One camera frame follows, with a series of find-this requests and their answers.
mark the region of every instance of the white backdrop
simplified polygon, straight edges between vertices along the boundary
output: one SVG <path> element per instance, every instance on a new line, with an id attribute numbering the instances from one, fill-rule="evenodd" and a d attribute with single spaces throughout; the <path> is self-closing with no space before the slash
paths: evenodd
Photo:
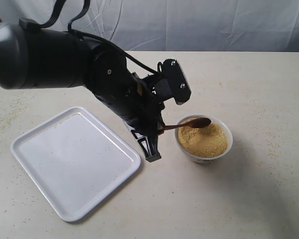
<path id="1" fill-rule="evenodd" d="M 0 17 L 45 22 L 55 0 L 0 0 Z M 83 0 L 68 0 L 65 30 Z M 299 0 L 92 0 L 75 28 L 125 50 L 299 51 Z"/>

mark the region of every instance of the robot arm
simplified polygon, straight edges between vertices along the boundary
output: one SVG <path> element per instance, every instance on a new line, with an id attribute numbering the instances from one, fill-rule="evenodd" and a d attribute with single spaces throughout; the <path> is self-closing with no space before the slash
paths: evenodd
<path id="1" fill-rule="evenodd" d="M 165 127 L 164 101 L 174 98 L 181 105 L 191 94 L 179 63 L 174 59 L 159 62 L 158 71 L 149 68 L 153 74 L 141 79 L 128 71 L 129 55 L 105 39 L 39 26 L 24 19 L 19 25 L 0 23 L 0 86 L 84 86 L 124 120 L 147 161 L 160 159 L 157 140 Z"/>

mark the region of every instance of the white tray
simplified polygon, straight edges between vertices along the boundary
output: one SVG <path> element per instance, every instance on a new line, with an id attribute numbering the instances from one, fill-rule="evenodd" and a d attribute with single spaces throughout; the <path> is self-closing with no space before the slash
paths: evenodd
<path id="1" fill-rule="evenodd" d="M 141 164 L 132 148 L 80 107 L 20 136 L 11 151 L 67 222 L 86 215 Z"/>

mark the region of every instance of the yellow powder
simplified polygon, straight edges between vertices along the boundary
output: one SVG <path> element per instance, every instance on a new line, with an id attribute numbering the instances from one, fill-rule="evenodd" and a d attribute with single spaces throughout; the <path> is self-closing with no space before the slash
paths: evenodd
<path id="1" fill-rule="evenodd" d="M 177 129 L 177 138 L 180 145 L 189 153 L 203 157 L 216 157 L 226 151 L 228 143 L 222 128 L 211 123 L 205 128 L 191 128 L 188 126 Z"/>

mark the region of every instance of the speckled countertop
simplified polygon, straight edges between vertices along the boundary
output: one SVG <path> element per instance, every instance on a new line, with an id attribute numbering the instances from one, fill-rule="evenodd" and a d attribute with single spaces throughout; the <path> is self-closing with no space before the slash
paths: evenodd
<path id="1" fill-rule="evenodd" d="M 173 131 L 162 159 L 76 224 L 63 222 L 10 153 L 14 138 L 71 106 L 82 106 L 140 154 L 121 120 L 82 87 L 0 88 L 0 239 L 299 239 L 299 53 L 134 52 L 155 67 L 176 58 L 191 100 L 166 103 L 166 123 L 215 116 L 234 146 L 209 165 L 189 161 Z M 140 76 L 145 71 L 129 64 Z"/>

